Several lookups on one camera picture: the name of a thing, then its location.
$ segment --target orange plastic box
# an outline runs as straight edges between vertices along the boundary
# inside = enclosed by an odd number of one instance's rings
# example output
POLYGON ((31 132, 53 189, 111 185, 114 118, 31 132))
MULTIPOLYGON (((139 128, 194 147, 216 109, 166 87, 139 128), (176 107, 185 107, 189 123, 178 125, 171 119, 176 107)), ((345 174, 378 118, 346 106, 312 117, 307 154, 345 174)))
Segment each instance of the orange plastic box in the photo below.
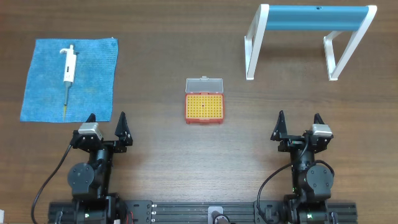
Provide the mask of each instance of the orange plastic box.
POLYGON ((222 78, 188 78, 185 93, 185 121, 187 124, 221 124, 224 121, 222 78))

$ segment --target white frame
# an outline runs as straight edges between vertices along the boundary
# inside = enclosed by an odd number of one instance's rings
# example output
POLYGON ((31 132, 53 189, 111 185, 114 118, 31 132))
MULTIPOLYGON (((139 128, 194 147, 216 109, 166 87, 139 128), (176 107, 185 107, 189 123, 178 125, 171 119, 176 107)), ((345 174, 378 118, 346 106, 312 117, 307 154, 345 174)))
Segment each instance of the white frame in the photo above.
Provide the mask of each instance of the white frame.
MULTIPOLYGON (((376 15, 377 6, 368 6, 369 11, 359 29, 351 35, 348 45, 340 58, 340 61, 335 62, 335 54, 333 52, 332 40, 341 34, 341 31, 332 31, 329 35, 323 38, 323 45, 325 48, 326 65, 328 69, 329 81, 336 81, 346 66, 349 58, 352 56, 355 48, 358 46, 362 37, 368 30, 370 24, 376 15)), ((251 22, 248 34, 244 37, 244 53, 246 64, 246 80, 254 79, 254 72, 256 70, 257 60, 259 58, 262 40, 266 31, 268 20, 269 5, 261 4, 254 19, 251 22)))

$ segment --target blue bar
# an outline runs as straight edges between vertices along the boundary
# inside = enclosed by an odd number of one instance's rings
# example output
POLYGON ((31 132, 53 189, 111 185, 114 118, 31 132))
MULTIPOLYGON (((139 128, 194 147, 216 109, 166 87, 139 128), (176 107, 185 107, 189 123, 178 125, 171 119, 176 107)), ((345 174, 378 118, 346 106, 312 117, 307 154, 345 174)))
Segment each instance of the blue bar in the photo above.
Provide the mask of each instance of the blue bar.
POLYGON ((266 30, 357 31, 367 6, 269 6, 266 30))

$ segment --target brown tabletop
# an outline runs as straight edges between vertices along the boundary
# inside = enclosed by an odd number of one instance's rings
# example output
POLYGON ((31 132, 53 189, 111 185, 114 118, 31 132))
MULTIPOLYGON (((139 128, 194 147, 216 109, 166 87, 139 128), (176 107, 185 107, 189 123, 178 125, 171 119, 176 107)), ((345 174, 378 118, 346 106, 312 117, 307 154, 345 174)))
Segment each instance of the brown tabletop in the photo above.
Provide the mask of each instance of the brown tabletop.
MULTIPOLYGON (((0 209, 5 222, 30 223, 30 206, 80 123, 21 123, 35 39, 119 40, 111 122, 126 112, 134 145, 114 157, 110 188, 124 199, 157 202, 252 202, 262 181, 289 161, 269 137, 285 111, 290 134, 320 113, 335 138, 317 158, 336 171, 332 200, 357 203, 360 223, 394 223, 398 209, 398 2, 378 12, 337 82, 329 82, 327 32, 266 32, 254 81, 244 74, 243 37, 262 1, 0 1, 0 209), (221 125, 187 125, 186 78, 223 78, 221 125)), ((349 34, 334 40, 341 55, 349 34)), ((87 153, 72 150, 44 189, 36 219, 51 201, 71 199, 67 173, 87 153)), ((285 170, 263 199, 292 189, 285 170)))

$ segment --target blue towel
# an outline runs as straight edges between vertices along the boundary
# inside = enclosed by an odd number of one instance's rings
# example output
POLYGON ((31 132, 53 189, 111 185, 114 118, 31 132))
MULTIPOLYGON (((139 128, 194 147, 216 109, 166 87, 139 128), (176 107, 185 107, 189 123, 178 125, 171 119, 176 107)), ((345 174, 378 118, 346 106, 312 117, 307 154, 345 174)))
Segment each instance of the blue towel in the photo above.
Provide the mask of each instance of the blue towel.
POLYGON ((109 121, 112 114, 113 81, 118 58, 118 40, 38 39, 27 75, 21 121, 84 122, 91 113, 97 121, 109 121), (78 52, 75 81, 69 89, 63 120, 66 54, 73 44, 78 52))

